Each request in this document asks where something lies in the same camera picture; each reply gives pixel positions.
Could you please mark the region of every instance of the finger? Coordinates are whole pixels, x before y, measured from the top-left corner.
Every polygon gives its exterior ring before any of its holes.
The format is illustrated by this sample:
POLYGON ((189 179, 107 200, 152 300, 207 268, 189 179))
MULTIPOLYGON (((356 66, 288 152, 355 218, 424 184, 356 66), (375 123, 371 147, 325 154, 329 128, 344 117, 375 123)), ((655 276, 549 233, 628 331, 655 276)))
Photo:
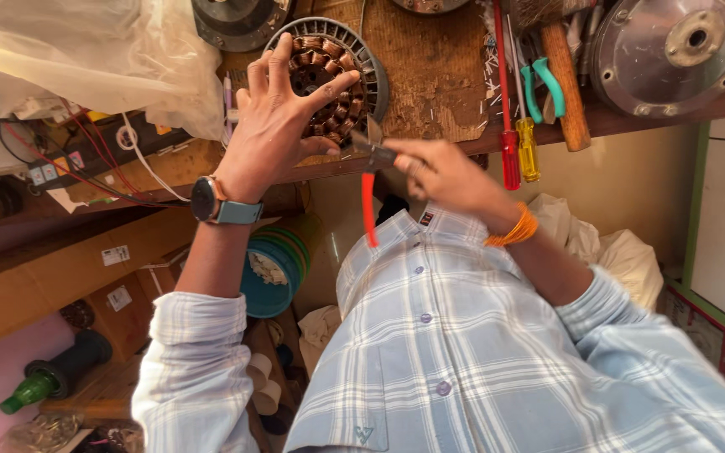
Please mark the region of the finger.
POLYGON ((326 137, 307 137, 305 139, 301 139, 299 153, 301 159, 324 154, 337 156, 340 154, 340 147, 337 146, 337 143, 327 139, 326 137))
POLYGON ((272 54, 273 51, 268 50, 248 65, 248 88, 254 96, 264 96, 267 93, 267 66, 272 54))
POLYGON ((282 33, 276 50, 267 62, 270 72, 270 88, 275 94, 292 93, 290 87, 290 54, 292 52, 292 35, 282 33))
POLYGON ((237 108, 244 109, 250 104, 250 92, 245 88, 237 91, 237 108))
POLYGON ((450 146, 444 140, 386 139, 382 145, 399 154, 424 160, 431 168, 438 168, 439 150, 450 146))
POLYGON ((405 154, 399 154, 393 165, 409 178, 413 178, 421 187, 427 188, 435 183, 438 174, 430 169, 423 160, 405 154))
POLYGON ((427 191, 416 181, 415 178, 408 178, 408 193, 419 201, 427 200, 427 191))
POLYGON ((306 109, 309 109, 309 113, 314 113, 321 107, 337 99, 337 96, 345 91, 348 87, 354 85, 360 78, 359 71, 348 71, 335 77, 333 80, 328 81, 320 88, 316 89, 314 93, 304 98, 306 109))

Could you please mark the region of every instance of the red-handled pliers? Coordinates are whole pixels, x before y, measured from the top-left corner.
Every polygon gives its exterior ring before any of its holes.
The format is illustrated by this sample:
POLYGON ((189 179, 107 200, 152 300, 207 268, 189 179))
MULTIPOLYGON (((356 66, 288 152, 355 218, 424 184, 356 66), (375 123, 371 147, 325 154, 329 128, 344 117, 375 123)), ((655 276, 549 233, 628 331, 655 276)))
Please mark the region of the red-handled pliers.
POLYGON ((376 240, 376 221, 374 219, 374 179, 377 162, 393 165, 396 162, 398 153, 392 149, 383 147, 382 129, 374 118, 368 115, 368 138, 357 130, 351 131, 351 143, 357 151, 370 153, 368 164, 362 170, 362 223, 365 225, 365 232, 368 236, 368 246, 376 247, 379 242, 376 240))

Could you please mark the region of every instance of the orange thread bracelet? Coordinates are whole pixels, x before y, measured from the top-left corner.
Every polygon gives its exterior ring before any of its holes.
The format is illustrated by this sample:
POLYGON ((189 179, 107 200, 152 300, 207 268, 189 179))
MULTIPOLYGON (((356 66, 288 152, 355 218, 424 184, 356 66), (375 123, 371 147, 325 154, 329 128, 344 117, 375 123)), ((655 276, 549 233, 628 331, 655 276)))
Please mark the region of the orange thread bracelet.
POLYGON ((505 236, 498 236, 496 234, 488 236, 482 242, 485 246, 505 247, 512 243, 526 241, 536 233, 539 227, 539 221, 530 213, 528 206, 523 202, 516 203, 516 206, 522 211, 522 217, 519 218, 513 230, 505 236))

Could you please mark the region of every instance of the yellow screwdriver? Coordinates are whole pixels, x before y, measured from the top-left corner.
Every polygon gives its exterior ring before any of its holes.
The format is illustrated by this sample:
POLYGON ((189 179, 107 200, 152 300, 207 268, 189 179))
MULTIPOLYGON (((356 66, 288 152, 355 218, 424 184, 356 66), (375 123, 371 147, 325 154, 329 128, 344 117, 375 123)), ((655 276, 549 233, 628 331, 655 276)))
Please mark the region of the yellow screwdriver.
POLYGON ((516 77, 516 95, 519 97, 519 112, 521 118, 516 120, 516 132, 519 133, 519 168, 525 182, 535 182, 541 177, 539 172, 539 158, 536 155, 536 138, 533 137, 533 118, 528 116, 524 107, 524 94, 522 81, 519 79, 519 62, 516 57, 516 40, 511 29, 511 15, 508 15, 509 36, 511 37, 511 56, 514 63, 514 76, 516 77))

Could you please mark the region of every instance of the floor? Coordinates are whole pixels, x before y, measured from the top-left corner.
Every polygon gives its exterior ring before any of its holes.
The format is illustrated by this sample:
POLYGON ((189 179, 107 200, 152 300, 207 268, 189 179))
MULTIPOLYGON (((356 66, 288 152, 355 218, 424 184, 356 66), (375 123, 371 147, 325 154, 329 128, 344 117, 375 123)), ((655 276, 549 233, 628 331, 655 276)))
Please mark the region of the floor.
MULTIPOLYGON (((693 124, 599 137, 577 153, 563 143, 542 146, 541 180, 524 184, 514 196, 525 202, 539 193, 567 198, 572 214, 595 225, 601 235, 628 228, 654 247, 659 262, 678 267, 686 249, 697 138, 698 125, 693 124)), ((498 153, 490 155, 488 172, 502 180, 498 153)), ((385 175, 396 194, 410 201, 413 218, 421 216, 424 203, 407 197, 404 176, 395 169, 385 175)), ((310 208, 324 221, 326 238, 293 299, 298 319, 337 303, 334 282, 340 264, 364 232, 359 175, 309 184, 310 208)))

